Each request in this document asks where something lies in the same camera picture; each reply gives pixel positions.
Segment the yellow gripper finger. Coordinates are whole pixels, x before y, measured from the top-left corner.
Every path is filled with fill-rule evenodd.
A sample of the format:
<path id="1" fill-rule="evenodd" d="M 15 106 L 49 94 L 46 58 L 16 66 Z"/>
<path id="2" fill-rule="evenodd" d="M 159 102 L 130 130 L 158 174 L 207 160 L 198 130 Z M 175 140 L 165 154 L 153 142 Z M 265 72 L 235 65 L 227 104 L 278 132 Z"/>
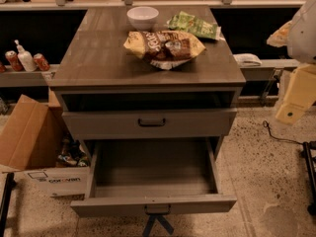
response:
<path id="1" fill-rule="evenodd" d="M 287 46 L 287 38 L 292 21 L 286 22 L 267 39 L 267 44 L 274 47 Z"/>
<path id="2" fill-rule="evenodd" d="M 294 124 L 316 102 L 316 65 L 300 64 L 292 71 L 276 119 Z"/>

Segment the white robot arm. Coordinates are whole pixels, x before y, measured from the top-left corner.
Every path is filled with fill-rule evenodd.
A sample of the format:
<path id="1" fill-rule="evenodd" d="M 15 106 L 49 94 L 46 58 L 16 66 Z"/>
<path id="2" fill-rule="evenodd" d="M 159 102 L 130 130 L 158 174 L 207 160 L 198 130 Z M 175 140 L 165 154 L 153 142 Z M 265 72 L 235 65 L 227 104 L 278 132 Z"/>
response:
<path id="1" fill-rule="evenodd" d="M 316 102 L 316 0 L 307 0 L 267 39 L 275 47 L 286 46 L 287 54 L 300 62 L 290 73 L 289 84 L 276 119 L 294 124 Z"/>

